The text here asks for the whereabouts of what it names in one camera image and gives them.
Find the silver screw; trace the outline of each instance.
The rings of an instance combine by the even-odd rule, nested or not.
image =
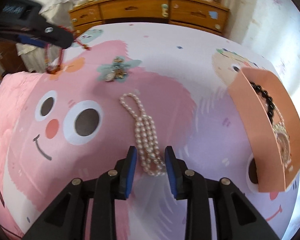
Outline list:
[[[52,27],[48,27],[44,30],[45,33],[52,33],[53,32],[53,28]]]
[[[221,183],[223,185],[230,185],[231,181],[228,178],[222,178]]]
[[[81,179],[79,178],[73,179],[71,183],[72,185],[77,186],[81,183]]]
[[[116,170],[109,170],[108,171],[108,175],[113,177],[113,176],[116,176],[118,174],[118,172]]]
[[[194,175],[194,171],[193,171],[193,170],[186,170],[186,171],[185,171],[185,174],[186,174],[187,176],[192,177],[192,176]]]

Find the orange box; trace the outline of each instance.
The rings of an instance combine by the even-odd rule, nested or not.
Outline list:
[[[293,170],[285,170],[279,145],[263,100],[250,82],[267,90],[279,109],[290,139]],[[300,170],[300,118],[293,102],[276,75],[268,70],[244,67],[228,87],[247,132],[257,167],[259,192],[285,191]],[[280,121],[274,111],[274,124]]]

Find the pink cartoon monster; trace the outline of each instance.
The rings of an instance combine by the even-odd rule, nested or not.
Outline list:
[[[131,60],[122,41],[93,46],[58,75],[44,74],[25,103],[9,145],[2,192],[23,233],[71,179],[99,177],[135,145],[135,121],[119,103],[122,94],[138,94],[155,121],[161,152],[186,139],[195,109],[190,93],[176,80],[141,67],[130,68],[122,82],[100,80],[98,67],[117,56]],[[132,100],[127,103],[137,111]],[[116,217],[118,239],[126,240],[125,202]]]

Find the pink blanket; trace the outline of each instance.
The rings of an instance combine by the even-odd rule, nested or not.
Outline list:
[[[0,225],[17,236],[23,233],[12,219],[2,198],[2,179],[13,129],[21,109],[42,74],[20,72],[7,75],[0,85]]]

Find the cartoon mouth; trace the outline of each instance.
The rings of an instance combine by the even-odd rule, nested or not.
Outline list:
[[[273,214],[273,216],[269,217],[266,219],[267,222],[269,222],[272,218],[276,217],[277,214],[282,213],[282,207],[280,205],[278,211],[276,213]]]
[[[51,161],[52,160],[52,157],[45,154],[45,152],[39,147],[39,144],[38,144],[38,138],[40,137],[40,134],[38,134],[38,136],[36,138],[33,139],[33,141],[35,142],[35,145],[37,146],[37,149],[38,151],[41,153],[41,155],[43,157],[45,157],[47,160]]]

